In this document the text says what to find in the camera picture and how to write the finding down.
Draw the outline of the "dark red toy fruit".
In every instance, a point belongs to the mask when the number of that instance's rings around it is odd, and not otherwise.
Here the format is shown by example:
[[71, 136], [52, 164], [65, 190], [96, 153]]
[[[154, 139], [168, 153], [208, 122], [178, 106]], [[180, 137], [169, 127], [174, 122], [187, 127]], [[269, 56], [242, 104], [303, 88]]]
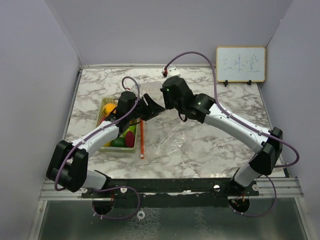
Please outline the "dark red toy fruit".
[[132, 131], [128, 131], [125, 134], [124, 142], [127, 148], [133, 148], [135, 145], [135, 134]]

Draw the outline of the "light green toy apple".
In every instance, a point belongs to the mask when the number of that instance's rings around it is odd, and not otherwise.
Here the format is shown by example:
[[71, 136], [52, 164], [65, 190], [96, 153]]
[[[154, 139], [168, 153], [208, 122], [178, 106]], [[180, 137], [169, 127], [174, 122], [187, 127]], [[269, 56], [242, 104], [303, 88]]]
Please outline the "light green toy apple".
[[134, 135], [136, 134], [136, 129], [137, 126], [136, 125], [131, 125], [129, 126], [129, 128], [127, 129], [128, 132], [132, 132]]

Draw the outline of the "orange toy citrus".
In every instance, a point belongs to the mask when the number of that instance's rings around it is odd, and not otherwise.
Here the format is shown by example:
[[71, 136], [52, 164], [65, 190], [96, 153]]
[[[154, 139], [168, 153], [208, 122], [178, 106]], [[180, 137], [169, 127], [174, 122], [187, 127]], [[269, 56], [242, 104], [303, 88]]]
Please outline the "orange toy citrus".
[[110, 113], [113, 112], [113, 110], [117, 107], [117, 105], [115, 103], [107, 103], [103, 109], [102, 109], [102, 113], [104, 114], [104, 116], [108, 116]]

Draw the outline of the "pale green plastic basket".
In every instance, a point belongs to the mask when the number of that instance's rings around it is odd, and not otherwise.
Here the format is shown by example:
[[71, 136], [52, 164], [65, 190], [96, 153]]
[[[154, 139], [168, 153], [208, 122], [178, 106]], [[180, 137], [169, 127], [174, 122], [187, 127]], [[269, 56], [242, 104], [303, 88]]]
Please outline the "pale green plastic basket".
[[[103, 114], [103, 107], [107, 103], [113, 103], [113, 104], [117, 105], [118, 104], [118, 98], [113, 97], [113, 96], [107, 96], [107, 97], [103, 97], [102, 98], [101, 103], [100, 103], [100, 108], [99, 108], [99, 114], [97, 115], [96, 127], [98, 127], [104, 121], [104, 118], [106, 117]], [[114, 152], [114, 153], [115, 152], [117, 152], [117, 153], [134, 153], [136, 151], [136, 147], [138, 145], [137, 137], [138, 137], [139, 124], [140, 124], [140, 120], [139, 119], [135, 119], [135, 120], [132, 120], [130, 122], [130, 126], [136, 125], [134, 147], [129, 148], [129, 147], [111, 147], [110, 146], [110, 147], [101, 147], [98, 151], [99, 152]], [[125, 138], [125, 135], [126, 135], [127, 132], [128, 132], [128, 130], [126, 130], [119, 137]]]

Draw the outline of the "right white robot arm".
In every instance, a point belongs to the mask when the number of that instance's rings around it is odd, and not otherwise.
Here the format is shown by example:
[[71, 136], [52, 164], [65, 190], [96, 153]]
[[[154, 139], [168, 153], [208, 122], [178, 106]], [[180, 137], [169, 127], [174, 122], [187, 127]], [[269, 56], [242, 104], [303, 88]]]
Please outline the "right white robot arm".
[[160, 90], [167, 110], [176, 109], [187, 119], [216, 127], [254, 152], [254, 156], [231, 178], [229, 189], [234, 195], [242, 195], [256, 178], [272, 173], [283, 148], [282, 143], [275, 140], [282, 139], [281, 129], [275, 127], [269, 131], [245, 119], [241, 123], [235, 121], [231, 112], [220, 110], [214, 98], [204, 93], [193, 94], [186, 81], [179, 76], [165, 80]]

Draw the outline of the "clear zip top bag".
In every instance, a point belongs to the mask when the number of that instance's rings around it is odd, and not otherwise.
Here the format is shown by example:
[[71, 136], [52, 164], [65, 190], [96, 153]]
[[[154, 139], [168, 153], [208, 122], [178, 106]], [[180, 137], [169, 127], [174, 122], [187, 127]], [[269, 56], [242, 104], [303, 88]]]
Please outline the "clear zip top bag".
[[175, 109], [165, 110], [143, 122], [143, 156], [146, 160], [178, 152], [186, 143], [188, 133]]

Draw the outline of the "dark green toy lime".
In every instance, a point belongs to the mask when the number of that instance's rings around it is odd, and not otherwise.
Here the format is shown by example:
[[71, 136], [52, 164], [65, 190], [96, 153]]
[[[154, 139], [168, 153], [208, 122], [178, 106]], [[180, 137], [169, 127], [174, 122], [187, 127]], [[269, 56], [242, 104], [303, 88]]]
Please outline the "dark green toy lime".
[[125, 148], [125, 139], [123, 137], [118, 137], [110, 142], [110, 146], [114, 148]]

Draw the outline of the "small whiteboard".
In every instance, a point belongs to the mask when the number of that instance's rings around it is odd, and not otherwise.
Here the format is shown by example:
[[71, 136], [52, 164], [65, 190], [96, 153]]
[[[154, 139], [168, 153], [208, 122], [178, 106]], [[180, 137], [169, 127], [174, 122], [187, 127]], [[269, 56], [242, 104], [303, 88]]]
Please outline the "small whiteboard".
[[220, 83], [262, 83], [266, 79], [266, 48], [220, 46], [216, 48], [216, 80]]

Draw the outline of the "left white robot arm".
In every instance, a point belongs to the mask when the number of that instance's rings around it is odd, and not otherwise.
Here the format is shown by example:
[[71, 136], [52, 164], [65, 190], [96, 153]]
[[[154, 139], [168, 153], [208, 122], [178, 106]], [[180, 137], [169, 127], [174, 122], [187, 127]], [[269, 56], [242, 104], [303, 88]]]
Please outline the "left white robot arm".
[[81, 188], [93, 189], [97, 196], [106, 197], [111, 190], [108, 177], [88, 170], [89, 158], [108, 142], [117, 139], [134, 120], [148, 121], [166, 109], [146, 93], [137, 97], [131, 91], [121, 93], [117, 105], [109, 115], [85, 136], [57, 143], [46, 177], [54, 182], [57, 191], [76, 192]]

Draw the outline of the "yellow toy lemon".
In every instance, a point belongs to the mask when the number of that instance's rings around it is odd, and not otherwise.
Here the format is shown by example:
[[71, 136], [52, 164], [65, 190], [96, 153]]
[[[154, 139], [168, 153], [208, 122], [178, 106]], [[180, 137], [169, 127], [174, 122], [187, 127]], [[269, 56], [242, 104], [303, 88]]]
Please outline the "yellow toy lemon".
[[109, 141], [103, 145], [103, 147], [111, 147], [111, 146], [112, 146], [112, 141]]

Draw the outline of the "clear bag orange slider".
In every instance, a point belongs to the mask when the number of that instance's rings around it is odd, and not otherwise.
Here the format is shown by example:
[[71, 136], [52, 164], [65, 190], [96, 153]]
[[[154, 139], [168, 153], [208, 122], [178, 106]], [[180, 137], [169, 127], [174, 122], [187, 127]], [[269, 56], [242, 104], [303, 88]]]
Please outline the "clear bag orange slider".
[[140, 122], [140, 158], [145, 158], [144, 121]]

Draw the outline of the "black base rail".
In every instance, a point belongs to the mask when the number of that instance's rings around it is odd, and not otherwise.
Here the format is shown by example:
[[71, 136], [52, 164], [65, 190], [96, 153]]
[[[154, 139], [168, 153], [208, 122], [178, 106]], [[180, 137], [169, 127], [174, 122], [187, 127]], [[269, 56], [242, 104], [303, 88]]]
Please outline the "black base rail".
[[109, 179], [104, 188], [126, 188], [107, 192], [88, 190], [82, 198], [97, 201], [112, 201], [116, 208], [135, 208], [138, 192], [142, 208], [187, 208], [187, 207], [227, 207], [229, 197], [258, 196], [257, 182], [252, 181], [246, 188], [234, 187], [231, 179], [224, 178], [141, 178]]

